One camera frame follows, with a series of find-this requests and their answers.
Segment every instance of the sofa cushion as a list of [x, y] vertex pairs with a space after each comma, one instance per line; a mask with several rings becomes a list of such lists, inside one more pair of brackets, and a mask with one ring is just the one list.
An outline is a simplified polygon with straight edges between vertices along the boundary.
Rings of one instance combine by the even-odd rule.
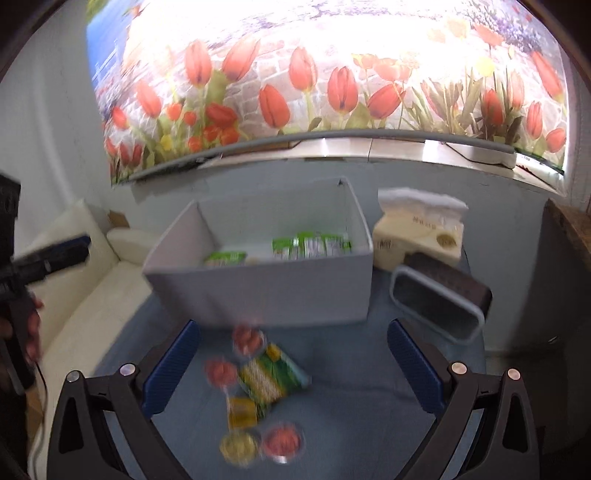
[[71, 205], [27, 248], [30, 252], [83, 233], [87, 233], [92, 241], [86, 264], [54, 273], [31, 286], [35, 295], [45, 303], [45, 308], [40, 311], [42, 350], [50, 348], [66, 320], [119, 259], [84, 200]]
[[[48, 389], [46, 435], [37, 458], [37, 480], [46, 478], [51, 424], [66, 375], [72, 370], [79, 370], [85, 377], [91, 377], [127, 321], [150, 292], [141, 268], [120, 262], [74, 311], [45, 352], [41, 369]], [[34, 447], [39, 441], [38, 432]]]
[[113, 228], [107, 233], [111, 248], [121, 260], [142, 266], [158, 235], [133, 228]]

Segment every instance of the white tissue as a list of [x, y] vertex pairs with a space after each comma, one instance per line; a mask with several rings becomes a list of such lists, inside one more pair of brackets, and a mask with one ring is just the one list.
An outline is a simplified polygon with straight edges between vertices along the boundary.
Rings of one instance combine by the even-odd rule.
[[460, 221], [468, 211], [468, 205], [455, 197], [409, 188], [378, 189], [378, 202], [386, 215], [389, 210], [404, 208]]

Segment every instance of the green snack bag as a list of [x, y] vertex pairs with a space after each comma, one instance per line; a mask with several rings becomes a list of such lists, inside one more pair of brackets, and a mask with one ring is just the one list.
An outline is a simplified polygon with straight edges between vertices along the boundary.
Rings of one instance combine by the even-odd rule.
[[244, 391], [259, 405], [275, 403], [310, 385], [310, 377], [274, 343], [243, 365], [238, 378]]
[[273, 258], [278, 260], [289, 260], [293, 242], [293, 238], [274, 238]]
[[304, 258], [325, 257], [326, 249], [324, 248], [324, 240], [319, 233], [314, 232], [300, 232], [298, 233], [300, 241], [300, 253]]
[[246, 252], [214, 252], [203, 262], [207, 267], [240, 265], [246, 259]]
[[338, 257], [343, 254], [342, 235], [322, 235], [322, 240], [324, 240], [327, 257]]

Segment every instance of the round plastic container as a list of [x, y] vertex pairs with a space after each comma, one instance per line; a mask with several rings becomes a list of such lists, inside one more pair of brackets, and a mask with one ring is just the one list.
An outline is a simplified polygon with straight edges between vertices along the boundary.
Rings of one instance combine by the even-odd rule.
[[262, 437], [263, 454], [275, 463], [285, 465], [300, 457], [306, 449], [301, 428], [289, 422], [276, 423]]
[[240, 359], [250, 360], [267, 347], [267, 337], [255, 327], [239, 325], [232, 332], [232, 348]]
[[260, 460], [261, 437], [251, 430], [233, 430], [220, 442], [220, 452], [229, 464], [249, 468]]
[[238, 368], [223, 357], [208, 359], [204, 370], [212, 387], [228, 392], [238, 385]]

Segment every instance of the tulip mural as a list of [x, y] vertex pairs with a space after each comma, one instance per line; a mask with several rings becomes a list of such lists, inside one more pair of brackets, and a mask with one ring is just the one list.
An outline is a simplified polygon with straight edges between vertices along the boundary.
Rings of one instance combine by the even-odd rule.
[[568, 129], [556, 41], [513, 0], [440, 3], [218, 0], [218, 20], [190, 0], [90, 1], [112, 183], [216, 147], [336, 129], [464, 135], [559, 170]]

